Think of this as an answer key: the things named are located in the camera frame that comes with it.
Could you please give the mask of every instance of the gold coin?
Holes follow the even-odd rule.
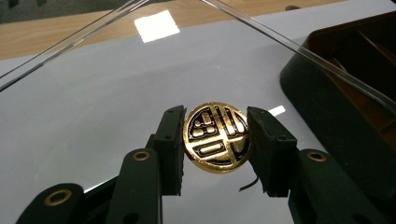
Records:
[[[207,103],[193,109],[183,125],[186,153],[198,167],[227,173],[251,155],[246,116],[224,103]]]

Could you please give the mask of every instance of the glass panel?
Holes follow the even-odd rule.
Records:
[[[72,182],[89,190],[116,176],[124,155],[145,146],[163,112],[176,105],[188,112],[215,101],[244,112],[250,105],[280,107],[276,118],[299,140],[298,148],[324,150],[285,95],[288,81],[279,80],[295,71],[297,76],[307,69],[323,71],[323,66],[331,82],[347,73],[296,43],[314,30],[393,7],[383,3],[367,14],[329,20],[340,8],[373,8],[374,3],[351,1],[269,16],[262,14],[272,11],[254,1],[226,6],[176,0],[141,7],[148,3],[127,3],[1,77],[0,201],[8,202],[1,203],[1,222],[15,222],[50,186]],[[314,17],[318,23],[311,21]],[[288,63],[293,56],[305,70]],[[384,113],[394,119],[390,99],[371,90],[368,95],[374,105],[386,105]],[[260,183],[238,192],[255,177],[249,164],[212,175],[186,158],[182,196],[163,198],[163,221],[291,223],[287,199],[268,198]]]

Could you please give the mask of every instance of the wooden table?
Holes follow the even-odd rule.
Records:
[[[342,0],[226,0],[227,4],[238,8],[249,16],[257,16],[285,11],[287,6],[313,7]],[[176,0],[153,4],[114,22],[104,31],[90,37],[89,43],[114,38],[138,35],[134,20],[142,16],[168,9],[178,27],[187,27],[214,21],[229,20],[230,17],[198,0]],[[100,11],[74,16],[66,16],[37,21],[13,22],[0,25],[0,60],[37,54],[92,21],[106,15],[109,11]]]

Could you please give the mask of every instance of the clear acrylic sheet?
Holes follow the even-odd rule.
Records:
[[[287,33],[295,20],[309,21],[306,14],[321,15],[322,23],[280,31],[302,42],[313,30],[391,10],[386,1],[351,2],[257,20]],[[371,11],[327,20],[352,6]],[[204,2],[152,4],[124,16],[128,8],[98,23],[103,29],[97,34],[77,34],[0,80],[3,86],[18,80],[0,93],[0,202],[7,202],[0,203],[0,222],[15,222],[50,186],[72,182],[89,190],[117,175],[124,155],[143,147],[163,111],[175,105],[188,111],[213,101],[243,111],[249,105],[282,106],[285,112],[276,117],[299,140],[298,147],[323,150],[280,88],[279,73],[292,50]],[[145,43],[131,28],[131,36],[95,43],[112,32],[113,19],[134,27],[136,19],[166,10],[177,18],[173,13],[181,8],[207,24],[176,20],[175,34],[154,41]],[[189,160],[184,167],[181,197],[163,197],[164,223],[292,223],[287,199],[268,198],[260,183],[238,192],[256,177],[248,163],[227,175],[205,173]]]

